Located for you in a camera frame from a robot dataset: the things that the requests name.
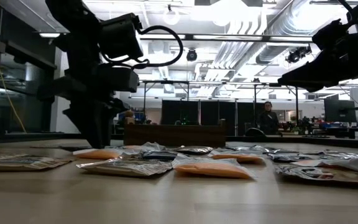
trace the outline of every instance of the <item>computer monitor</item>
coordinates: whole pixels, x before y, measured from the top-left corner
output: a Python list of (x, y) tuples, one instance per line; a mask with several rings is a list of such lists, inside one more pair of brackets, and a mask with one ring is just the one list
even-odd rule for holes
[(325, 121), (357, 122), (354, 102), (350, 100), (324, 100)]

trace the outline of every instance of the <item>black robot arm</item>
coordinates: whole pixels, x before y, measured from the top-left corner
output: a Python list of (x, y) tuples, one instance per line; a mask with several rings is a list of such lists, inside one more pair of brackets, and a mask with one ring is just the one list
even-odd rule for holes
[[(53, 41), (67, 53), (69, 69), (65, 71), (64, 77), (40, 86), (37, 98), (50, 100), (61, 96), (70, 100), (70, 108), (63, 114), (69, 117), (92, 147), (104, 148), (110, 145), (112, 118), (130, 109), (121, 100), (114, 98), (115, 91), (135, 93), (139, 77), (133, 69), (171, 65), (182, 56), (183, 44), (179, 36), (167, 27), (153, 26), (141, 31), (139, 17), (133, 13), (101, 21), (82, 0), (45, 2), (52, 16), (70, 31)], [(143, 51), (138, 43), (138, 35), (157, 29), (175, 37), (180, 46), (179, 54), (170, 62), (161, 64), (140, 61)], [(102, 63), (100, 55), (108, 63)], [(124, 60), (111, 60), (124, 55), (127, 55)], [(124, 64), (130, 59), (139, 64)]]

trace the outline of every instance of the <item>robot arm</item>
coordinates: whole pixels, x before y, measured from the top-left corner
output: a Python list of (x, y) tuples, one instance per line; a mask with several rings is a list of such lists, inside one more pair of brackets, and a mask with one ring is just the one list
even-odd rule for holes
[(284, 74), (279, 80), (281, 85), (291, 85), (310, 92), (324, 87), (338, 85), (340, 81), (358, 78), (358, 33), (348, 34), (347, 30), (356, 25), (358, 31), (358, 5), (348, 6), (349, 23), (333, 21), (313, 36), (313, 42), (321, 49), (314, 61)]
[(82, 0), (45, 0), (52, 16), (71, 33), (94, 35), (100, 21)]
[[(61, 96), (70, 100), (70, 108), (63, 114), (69, 117), (93, 148), (104, 148), (110, 145), (112, 118), (129, 109), (128, 105), (113, 97), (114, 91), (135, 93), (139, 77), (133, 69), (171, 65), (182, 56), (183, 44), (179, 36), (167, 27), (153, 26), (140, 30), (140, 20), (132, 13), (100, 21), (82, 0), (45, 2), (52, 16), (70, 31), (53, 41), (67, 53), (69, 69), (64, 77), (40, 86), (37, 98), (49, 100)], [(166, 63), (142, 62), (138, 59), (143, 52), (137, 36), (157, 29), (165, 30), (176, 38), (180, 46), (179, 54)], [(108, 63), (101, 63), (100, 55)], [(111, 60), (124, 55), (128, 55), (125, 60)], [(139, 64), (129, 66), (123, 63), (130, 59)]]

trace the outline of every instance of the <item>ceiling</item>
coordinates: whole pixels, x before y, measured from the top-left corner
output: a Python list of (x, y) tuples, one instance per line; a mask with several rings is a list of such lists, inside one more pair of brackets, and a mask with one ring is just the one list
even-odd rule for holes
[[(143, 27), (163, 25), (179, 34), (313, 35), (320, 27), (332, 19), (343, 18), (346, 13), (341, 6), (312, 4), (310, 0), (263, 0), (263, 7), (247, 7), (246, 3), (252, 1), (84, 0), (89, 9), (102, 20), (133, 12), (140, 17)], [(272, 22), (289, 2), (291, 5)], [(171, 4), (173, 12), (167, 12), (168, 4)], [(44, 0), (0, 0), (0, 5), (39, 32), (67, 31), (51, 16)], [(313, 60), (319, 52), (312, 44), (312, 54), (289, 65), (285, 61), (288, 51), (305, 44), (267, 46), (265, 43), (184, 41), (183, 45), (185, 51), (177, 63), (167, 68), (136, 70), (140, 79), (250, 82), (259, 78), (261, 82), (272, 83), (289, 70)], [(178, 44), (175, 41), (143, 40), (142, 48), (145, 58), (149, 58), (151, 62), (167, 61), (178, 54)], [(188, 49), (196, 50), (196, 61), (187, 61)], [(259, 63), (257, 59), (268, 61)], [(201, 91), (211, 92), (206, 97), (219, 96), (220, 91), (225, 91), (227, 97), (235, 97), (242, 94), (243, 90), (239, 87), (195, 85), (191, 87), (191, 96), (204, 96), (205, 94), (200, 94)], [(183, 93), (180, 86), (169, 90), (166, 85), (155, 85), (153, 89), (156, 89), (156, 93), (161, 93), (161, 96), (171, 91)]]

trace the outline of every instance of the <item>orange food pouch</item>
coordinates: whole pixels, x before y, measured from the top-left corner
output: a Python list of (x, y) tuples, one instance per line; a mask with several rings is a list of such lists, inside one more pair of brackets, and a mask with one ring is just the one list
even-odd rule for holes
[(250, 155), (248, 152), (244, 151), (212, 151), (210, 156), (213, 159), (237, 159), (237, 162), (239, 163), (265, 164), (265, 161), (261, 157)]
[(235, 159), (213, 160), (178, 156), (172, 162), (172, 166), (177, 172), (203, 174), (215, 177), (251, 179), (254, 176)]
[(105, 149), (85, 149), (73, 152), (73, 155), (82, 159), (117, 159), (122, 152)]

